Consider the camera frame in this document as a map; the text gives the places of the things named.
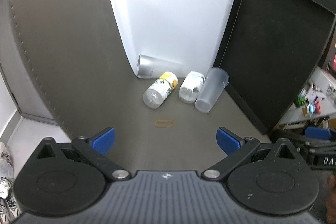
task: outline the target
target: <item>frosted plastic cup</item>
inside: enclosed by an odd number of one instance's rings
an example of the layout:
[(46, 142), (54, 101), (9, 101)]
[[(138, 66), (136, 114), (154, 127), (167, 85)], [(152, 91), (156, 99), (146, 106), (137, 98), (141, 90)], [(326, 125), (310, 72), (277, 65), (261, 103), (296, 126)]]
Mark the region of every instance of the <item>frosted plastic cup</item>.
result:
[(182, 64), (140, 54), (136, 69), (138, 78), (159, 78), (165, 71), (171, 71), (177, 77), (185, 76)]
[(197, 110), (209, 113), (228, 83), (229, 76), (225, 70), (221, 68), (212, 68), (209, 70), (195, 102)]

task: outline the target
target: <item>blue pad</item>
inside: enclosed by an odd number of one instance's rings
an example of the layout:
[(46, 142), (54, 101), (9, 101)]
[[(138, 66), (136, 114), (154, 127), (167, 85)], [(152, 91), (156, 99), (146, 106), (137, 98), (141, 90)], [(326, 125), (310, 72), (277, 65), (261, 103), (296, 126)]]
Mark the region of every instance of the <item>blue pad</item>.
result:
[(230, 130), (220, 127), (217, 129), (216, 140), (218, 146), (229, 156), (245, 143), (239, 136)]
[(102, 155), (106, 155), (114, 144), (116, 135), (114, 128), (109, 128), (106, 132), (100, 134), (91, 143), (91, 147)]
[(316, 128), (316, 127), (307, 127), (304, 132), (306, 137), (320, 140), (330, 140), (332, 133), (329, 129)]

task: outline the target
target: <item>white floor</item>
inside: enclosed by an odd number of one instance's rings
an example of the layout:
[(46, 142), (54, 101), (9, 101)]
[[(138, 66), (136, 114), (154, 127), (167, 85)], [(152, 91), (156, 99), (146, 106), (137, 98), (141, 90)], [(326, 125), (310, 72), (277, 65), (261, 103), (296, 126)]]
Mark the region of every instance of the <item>white floor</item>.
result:
[(53, 137), (56, 142), (70, 142), (69, 137), (58, 126), (21, 118), (7, 144), (13, 158), (14, 177), (45, 137)]

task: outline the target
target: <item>bottle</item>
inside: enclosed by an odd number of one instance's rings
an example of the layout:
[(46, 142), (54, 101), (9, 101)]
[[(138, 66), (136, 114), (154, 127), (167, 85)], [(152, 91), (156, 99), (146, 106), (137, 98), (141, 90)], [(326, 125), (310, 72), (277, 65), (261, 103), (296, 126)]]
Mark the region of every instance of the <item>bottle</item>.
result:
[(189, 72), (178, 93), (180, 99), (189, 104), (195, 102), (204, 83), (204, 79), (204, 75), (199, 72)]
[(150, 108), (158, 108), (177, 86), (178, 80), (170, 71), (163, 73), (143, 94), (144, 103)]

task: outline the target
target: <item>stitched edge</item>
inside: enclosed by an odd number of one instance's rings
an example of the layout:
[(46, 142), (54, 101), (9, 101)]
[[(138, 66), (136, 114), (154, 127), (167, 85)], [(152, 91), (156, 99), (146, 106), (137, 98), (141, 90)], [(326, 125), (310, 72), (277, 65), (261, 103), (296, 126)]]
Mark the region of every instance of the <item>stitched edge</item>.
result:
[(23, 51), (24, 51), (24, 56), (26, 57), (26, 61), (27, 61), (28, 65), (29, 65), (29, 67), (30, 67), (30, 70), (31, 70), (31, 72), (30, 72), (30, 73), (31, 73), (31, 76), (32, 76), (33, 79), (35, 79), (35, 81), (37, 82), (37, 84), (38, 84), (38, 86), (39, 86), (39, 88), (40, 88), (40, 90), (41, 90), (43, 96), (47, 99), (48, 104), (50, 105), (50, 107), (51, 107), (51, 109), (53, 110), (53, 112), (54, 112), (54, 113), (56, 114), (56, 116), (60, 119), (60, 121), (61, 121), (61, 126), (64, 126), (64, 127), (66, 128), (66, 130), (68, 130), (68, 129), (69, 129), (69, 126), (65, 123), (64, 119), (61, 118), (61, 116), (60, 116), (60, 114), (58, 113), (58, 111), (56, 110), (56, 108), (52, 106), (51, 100), (50, 100), (49, 97), (47, 96), (47, 93), (43, 90), (43, 86), (42, 86), (42, 84), (39, 82), (37, 75), (34, 73), (34, 68), (33, 68), (32, 64), (30, 63), (30, 58), (28, 57), (26, 48), (25, 48), (25, 46), (24, 46), (23, 39), (21, 38), (21, 33), (20, 33), (20, 31), (19, 31), (18, 24), (17, 24), (17, 22), (16, 22), (16, 20), (15, 20), (16, 15), (15, 15), (15, 13), (14, 13), (14, 5), (13, 5), (13, 1), (12, 1), (12, 0), (9, 0), (9, 2), (10, 2), (10, 5), (11, 5), (11, 7), (10, 7), (10, 10), (11, 10), (11, 11), (10, 11), (10, 12), (12, 13), (12, 20), (13, 20), (15, 29), (16, 29), (16, 31), (17, 31), (17, 36), (18, 36), (18, 38), (19, 38), (19, 41), (21, 42), (21, 46), (22, 46), (22, 49), (23, 49)]

